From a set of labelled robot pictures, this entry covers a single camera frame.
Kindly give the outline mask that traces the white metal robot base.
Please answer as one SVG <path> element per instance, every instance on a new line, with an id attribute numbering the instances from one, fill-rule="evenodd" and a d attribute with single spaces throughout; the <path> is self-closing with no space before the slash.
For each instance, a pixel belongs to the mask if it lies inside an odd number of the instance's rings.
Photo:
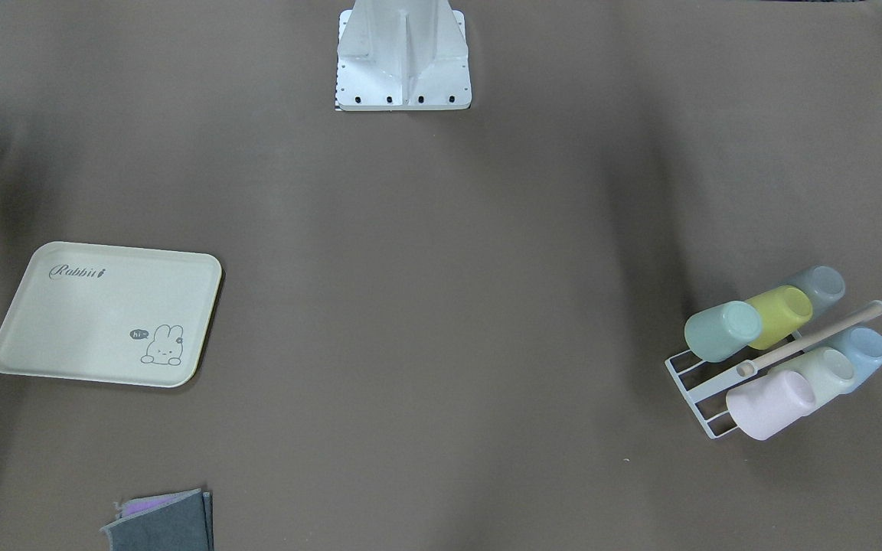
<path id="1" fill-rule="evenodd" d="M 448 1 L 357 1 L 338 17 L 334 107 L 449 111 L 472 105 L 466 17 Z"/>

